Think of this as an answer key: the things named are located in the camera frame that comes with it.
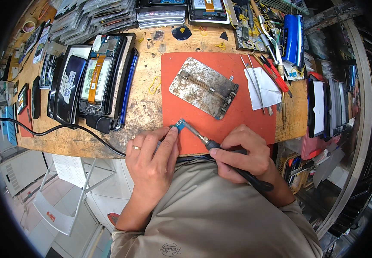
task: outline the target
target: masking tape roll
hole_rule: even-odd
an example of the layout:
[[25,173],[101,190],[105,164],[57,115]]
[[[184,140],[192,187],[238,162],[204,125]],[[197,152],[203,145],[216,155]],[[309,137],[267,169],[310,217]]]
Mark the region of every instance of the masking tape roll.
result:
[[24,22],[24,24],[22,25],[22,30],[25,33],[30,33],[30,32],[33,32],[36,27],[37,27],[37,19],[34,17],[31,17],[31,18],[28,18]]

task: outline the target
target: orange silicone mat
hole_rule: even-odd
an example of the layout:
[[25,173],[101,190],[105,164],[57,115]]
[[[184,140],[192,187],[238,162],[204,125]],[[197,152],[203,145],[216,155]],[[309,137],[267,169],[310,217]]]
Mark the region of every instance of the orange silicone mat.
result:
[[[233,75],[233,82],[239,84],[238,93],[230,105],[225,117],[216,120],[206,112],[182,100],[169,92],[173,79],[188,57],[202,62],[226,78]],[[252,58],[254,67],[260,67]],[[247,79],[239,54],[212,52],[177,52],[162,55],[162,112],[163,126],[175,124],[180,118],[190,123],[203,136],[219,143],[240,124],[245,124],[266,140],[266,144],[275,142],[276,105],[272,106],[273,115],[262,110],[252,111]],[[202,142],[187,128],[179,134],[180,154],[198,154],[208,151]]]

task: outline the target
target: beige shirt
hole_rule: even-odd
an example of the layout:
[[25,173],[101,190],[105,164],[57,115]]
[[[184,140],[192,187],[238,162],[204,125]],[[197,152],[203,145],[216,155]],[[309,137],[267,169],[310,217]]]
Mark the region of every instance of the beige shirt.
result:
[[144,232],[112,233],[111,257],[322,257],[296,201],[276,208],[213,163],[179,163]]

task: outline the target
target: red handle tool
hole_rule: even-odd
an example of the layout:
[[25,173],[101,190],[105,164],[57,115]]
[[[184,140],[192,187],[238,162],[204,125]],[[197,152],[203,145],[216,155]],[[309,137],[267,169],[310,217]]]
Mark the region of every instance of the red handle tool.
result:
[[279,75],[278,70],[275,68],[275,66],[273,66],[272,62],[269,59],[266,59],[263,55],[261,55],[261,61],[267,66],[265,69],[269,70],[269,73],[274,77],[276,84],[279,88],[281,88],[282,92],[287,92],[288,95],[292,97],[292,93],[290,92],[285,81],[282,79],[281,75]]

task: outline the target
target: wooden workbench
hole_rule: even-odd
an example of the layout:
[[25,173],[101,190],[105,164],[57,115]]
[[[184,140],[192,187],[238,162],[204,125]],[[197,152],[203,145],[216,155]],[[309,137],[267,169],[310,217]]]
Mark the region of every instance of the wooden workbench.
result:
[[[163,30],[165,33],[162,41],[148,41],[152,38],[151,34],[156,30]],[[133,77],[133,85],[130,92],[128,110],[125,127],[118,132],[111,131],[109,135],[102,134],[85,125],[85,120],[80,119],[79,124],[95,132],[98,136],[109,142],[116,149],[126,152],[126,144],[136,134],[144,130],[153,130],[162,126],[162,94],[160,87],[154,95],[148,92],[148,87],[155,76],[160,76],[160,58],[166,52],[191,52],[207,51],[222,52],[223,50],[215,47],[214,44],[224,42],[226,52],[243,53],[237,51],[235,47],[235,37],[232,30],[226,28],[211,28],[207,30],[207,35],[202,36],[199,31],[192,30],[192,36],[184,41],[178,41],[171,34],[171,27],[151,28],[151,29],[132,29],[137,35],[137,40],[144,38],[141,43],[136,40],[135,47],[140,53],[136,72]],[[226,31],[229,40],[220,39],[222,32]],[[41,73],[42,61],[32,64],[30,60],[25,64],[23,71],[18,75],[19,90],[25,83],[30,85],[36,76]],[[307,90],[305,80],[292,83],[293,98],[286,97],[287,122],[284,128],[282,115],[276,116],[276,142],[296,138],[305,135],[307,128]],[[59,125],[57,121],[47,116],[48,90],[41,91],[41,116],[33,120],[33,130],[36,132],[46,131]],[[98,158],[120,158],[117,154],[110,151],[107,147],[97,141],[87,132],[82,130],[72,130],[61,128],[48,135],[41,137],[21,137],[17,134],[18,146],[34,149],[49,153],[62,154],[77,157],[98,157]]]

